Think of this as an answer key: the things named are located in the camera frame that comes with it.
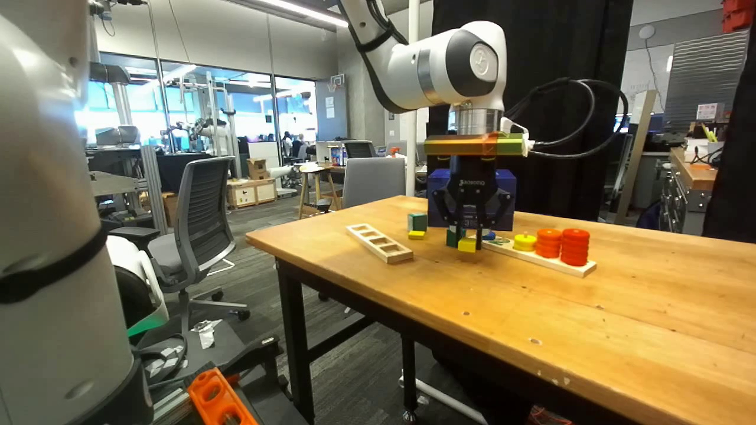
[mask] metal frame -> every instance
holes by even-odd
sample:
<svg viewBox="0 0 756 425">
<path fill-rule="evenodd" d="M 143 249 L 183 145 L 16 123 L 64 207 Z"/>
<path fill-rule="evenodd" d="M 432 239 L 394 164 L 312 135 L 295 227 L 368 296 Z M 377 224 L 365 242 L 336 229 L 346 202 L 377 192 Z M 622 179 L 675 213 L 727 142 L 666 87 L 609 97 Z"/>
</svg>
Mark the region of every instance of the metal frame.
<svg viewBox="0 0 756 425">
<path fill-rule="evenodd" d="M 295 266 L 282 257 L 277 257 L 279 268 L 279 289 L 282 289 L 282 311 L 284 311 L 284 335 L 286 335 L 286 359 L 288 359 L 288 378 L 292 378 L 292 397 L 297 411 L 307 423 L 314 423 L 314 400 L 312 400 L 312 374 L 310 364 L 318 361 L 328 348 L 338 346 L 347 337 L 356 335 L 373 320 L 380 320 L 394 327 L 401 335 L 401 366 L 405 366 L 405 417 L 412 420 L 419 409 L 416 393 L 416 355 L 413 341 L 421 341 L 431 348 L 439 348 L 452 354 L 465 366 L 471 373 L 486 374 L 509 387 L 518 387 L 518 393 L 524 393 L 529 400 L 553 409 L 580 423 L 632 423 L 619 412 L 612 412 L 593 400 L 587 400 L 563 387 L 555 387 L 536 374 L 518 371 L 501 359 L 495 359 L 471 344 L 464 344 L 431 325 L 413 320 L 412 316 L 401 316 L 394 309 L 367 300 L 338 282 L 330 282 L 303 266 Z M 365 318 L 347 322 L 334 335 L 325 337 L 325 341 L 307 344 L 307 320 L 305 320 L 305 302 L 303 286 L 320 289 L 327 296 L 334 296 L 362 313 Z"/>
</svg>

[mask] office chair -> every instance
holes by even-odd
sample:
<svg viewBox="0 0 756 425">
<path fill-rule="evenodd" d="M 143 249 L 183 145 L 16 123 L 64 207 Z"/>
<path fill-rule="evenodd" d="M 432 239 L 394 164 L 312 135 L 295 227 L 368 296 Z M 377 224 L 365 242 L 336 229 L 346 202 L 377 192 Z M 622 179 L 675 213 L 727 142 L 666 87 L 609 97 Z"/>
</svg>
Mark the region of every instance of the office chair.
<svg viewBox="0 0 756 425">
<path fill-rule="evenodd" d="M 346 142 L 347 158 L 377 158 L 372 142 Z"/>
<path fill-rule="evenodd" d="M 284 164 L 295 164 L 305 159 L 305 142 L 294 138 L 292 145 L 284 150 Z"/>
<path fill-rule="evenodd" d="M 405 192 L 401 158 L 349 158 L 346 164 L 343 207 Z"/>
<path fill-rule="evenodd" d="M 192 325 L 192 309 L 202 307 L 212 316 L 236 313 L 248 318 L 248 307 L 240 302 L 190 300 L 186 287 L 204 281 L 208 272 L 235 249 L 228 221 L 224 189 L 228 158 L 192 159 L 179 185 L 179 209 L 173 233 L 153 239 L 147 249 L 165 293 L 179 293 L 179 313 Z"/>
</svg>

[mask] ceiling light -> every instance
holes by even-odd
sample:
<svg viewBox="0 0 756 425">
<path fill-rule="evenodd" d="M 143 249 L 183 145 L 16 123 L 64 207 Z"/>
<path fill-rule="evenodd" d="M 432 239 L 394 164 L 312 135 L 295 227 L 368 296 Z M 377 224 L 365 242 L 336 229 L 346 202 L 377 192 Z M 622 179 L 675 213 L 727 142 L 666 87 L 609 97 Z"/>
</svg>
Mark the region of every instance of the ceiling light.
<svg viewBox="0 0 756 425">
<path fill-rule="evenodd" d="M 341 15 L 330 15 L 330 14 L 325 14 L 325 12 L 318 12 L 318 9 L 307 9 L 307 7 L 294 4 L 294 2 L 284 2 L 284 0 L 261 0 L 261 2 L 264 2 L 270 7 L 277 7 L 277 9 L 286 9 L 286 12 L 307 15 L 307 18 L 314 18 L 314 21 L 325 21 L 325 22 L 330 22 L 330 26 L 338 26 L 338 28 L 347 28 L 349 26 Z"/>
</svg>

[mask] chair backrest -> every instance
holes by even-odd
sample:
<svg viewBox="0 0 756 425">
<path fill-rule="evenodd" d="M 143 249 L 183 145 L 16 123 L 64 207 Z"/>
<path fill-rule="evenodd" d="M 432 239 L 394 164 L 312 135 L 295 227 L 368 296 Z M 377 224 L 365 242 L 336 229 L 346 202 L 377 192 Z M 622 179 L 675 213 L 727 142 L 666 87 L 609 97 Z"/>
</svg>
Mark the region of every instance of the chair backrest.
<svg viewBox="0 0 756 425">
<path fill-rule="evenodd" d="M 347 158 L 373 158 L 377 145 L 372 142 L 346 142 Z"/>
<path fill-rule="evenodd" d="M 183 177 L 176 244 L 192 282 L 235 249 L 224 204 L 228 171 L 228 158 L 204 158 L 192 159 Z"/>
<path fill-rule="evenodd" d="M 349 207 L 405 192 L 405 170 L 405 158 L 349 158 L 346 164 L 343 204 Z"/>
</svg>

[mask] wooden block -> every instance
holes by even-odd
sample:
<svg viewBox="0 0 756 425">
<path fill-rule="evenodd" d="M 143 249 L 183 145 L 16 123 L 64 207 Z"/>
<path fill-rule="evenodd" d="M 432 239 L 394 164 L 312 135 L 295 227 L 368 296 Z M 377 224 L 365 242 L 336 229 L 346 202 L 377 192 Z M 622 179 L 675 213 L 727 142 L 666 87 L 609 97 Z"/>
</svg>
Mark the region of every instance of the wooden block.
<svg viewBox="0 0 756 425">
<path fill-rule="evenodd" d="M 485 240 L 485 244 L 489 244 L 499 252 L 505 252 L 511 257 L 521 257 L 524 262 L 532 262 L 532 263 L 561 272 L 561 274 L 570 274 L 570 276 L 587 276 L 595 268 L 593 259 L 589 259 L 583 266 L 571 266 L 571 263 L 561 262 L 557 257 L 542 257 L 536 252 L 515 249 L 511 240 Z"/>
<path fill-rule="evenodd" d="M 476 244 L 477 244 L 476 239 L 462 239 L 462 240 L 456 242 L 456 249 L 459 249 L 459 252 L 477 252 Z"/>
<path fill-rule="evenodd" d="M 427 214 L 426 213 L 410 213 L 406 229 L 410 230 L 427 230 Z"/>
<path fill-rule="evenodd" d="M 380 233 L 372 224 L 349 224 L 347 230 L 368 247 L 377 257 L 380 257 L 387 263 L 410 262 L 413 259 L 413 252 L 398 242 L 394 239 Z"/>
<path fill-rule="evenodd" d="M 412 240 L 421 240 L 421 239 L 426 239 L 426 233 L 427 233 L 427 230 L 406 230 L 406 235 L 410 235 Z"/>
</svg>

